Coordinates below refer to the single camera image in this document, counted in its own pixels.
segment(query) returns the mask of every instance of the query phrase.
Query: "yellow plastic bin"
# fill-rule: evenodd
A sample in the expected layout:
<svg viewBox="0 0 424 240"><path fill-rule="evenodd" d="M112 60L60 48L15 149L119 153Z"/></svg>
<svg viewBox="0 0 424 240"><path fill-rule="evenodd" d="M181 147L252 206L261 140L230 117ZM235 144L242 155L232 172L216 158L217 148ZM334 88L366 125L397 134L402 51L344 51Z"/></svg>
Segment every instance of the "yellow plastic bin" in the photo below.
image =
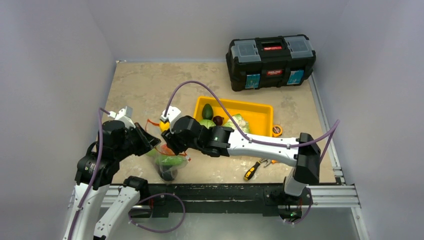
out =
<svg viewBox="0 0 424 240"><path fill-rule="evenodd" d="M261 136L273 136L273 106L246 101L236 101L229 99L219 99L231 116L241 114L244 120L249 122L250 133ZM213 116L221 116L226 123L229 117L226 115L220 104L214 97L199 96L194 109L193 118L202 120L202 110L206 104L210 104L213 109Z"/></svg>

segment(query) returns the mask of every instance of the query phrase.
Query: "black toolbox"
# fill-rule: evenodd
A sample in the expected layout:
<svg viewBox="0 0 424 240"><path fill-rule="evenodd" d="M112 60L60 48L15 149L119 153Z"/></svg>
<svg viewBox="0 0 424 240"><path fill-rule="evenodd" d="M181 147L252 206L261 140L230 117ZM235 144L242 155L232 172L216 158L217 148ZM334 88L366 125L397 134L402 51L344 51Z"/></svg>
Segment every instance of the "black toolbox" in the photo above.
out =
<svg viewBox="0 0 424 240"><path fill-rule="evenodd" d="M233 91L299 86L312 74L316 55L303 34L234 39L225 55Z"/></svg>

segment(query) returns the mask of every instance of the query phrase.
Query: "table surface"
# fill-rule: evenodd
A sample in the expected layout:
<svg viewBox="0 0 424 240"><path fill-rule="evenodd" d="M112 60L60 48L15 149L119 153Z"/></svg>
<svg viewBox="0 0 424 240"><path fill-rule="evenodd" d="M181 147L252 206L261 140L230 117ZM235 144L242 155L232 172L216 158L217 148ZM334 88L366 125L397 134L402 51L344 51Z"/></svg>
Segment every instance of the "table surface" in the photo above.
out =
<svg viewBox="0 0 424 240"><path fill-rule="evenodd" d="M271 87L234 92L231 89L227 65L224 62L197 63L126 63L116 66L106 103L108 111L117 112L124 106L133 108L131 119L143 127L147 119L159 122L175 87L187 80L197 80L209 86L219 98L273 106L274 124L283 128L282 137L298 137L301 132L317 138L323 134L309 82L301 86ZM183 115L192 116L199 96L210 96L197 84L183 86L175 95L172 106ZM325 142L318 143L324 149ZM191 161L178 170L174 183L246 183L243 176L259 159L249 156L209 157L197 150L187 151ZM260 167L249 183L282 183L291 170L282 163ZM153 160L146 156L130 156L120 163L113 183L123 183L129 176L163 183ZM320 166L320 182L334 183L334 172L328 154Z"/></svg>

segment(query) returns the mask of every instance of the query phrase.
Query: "blue sticker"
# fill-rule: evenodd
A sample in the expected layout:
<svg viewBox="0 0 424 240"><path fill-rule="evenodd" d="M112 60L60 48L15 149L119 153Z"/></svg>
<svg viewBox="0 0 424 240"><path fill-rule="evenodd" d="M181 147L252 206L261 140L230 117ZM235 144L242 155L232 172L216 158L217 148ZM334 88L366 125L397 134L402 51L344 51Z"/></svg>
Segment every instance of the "blue sticker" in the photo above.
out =
<svg viewBox="0 0 424 240"><path fill-rule="evenodd" d="M246 89L255 89L259 86L259 80L261 80L260 74L247 75L246 77Z"/></svg>
<svg viewBox="0 0 424 240"><path fill-rule="evenodd" d="M300 84L303 76L304 76L303 70L291 71L290 77L288 78L287 85Z"/></svg>

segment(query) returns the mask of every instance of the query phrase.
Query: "orange tape measure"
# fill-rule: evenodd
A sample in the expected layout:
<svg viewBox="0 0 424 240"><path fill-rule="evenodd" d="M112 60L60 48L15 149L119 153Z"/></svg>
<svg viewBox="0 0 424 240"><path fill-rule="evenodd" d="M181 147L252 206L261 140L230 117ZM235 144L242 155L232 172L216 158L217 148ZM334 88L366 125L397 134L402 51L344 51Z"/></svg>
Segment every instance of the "orange tape measure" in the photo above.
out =
<svg viewBox="0 0 424 240"><path fill-rule="evenodd" d="M281 136L283 134L283 128L280 125L272 126L272 136L274 138Z"/></svg>

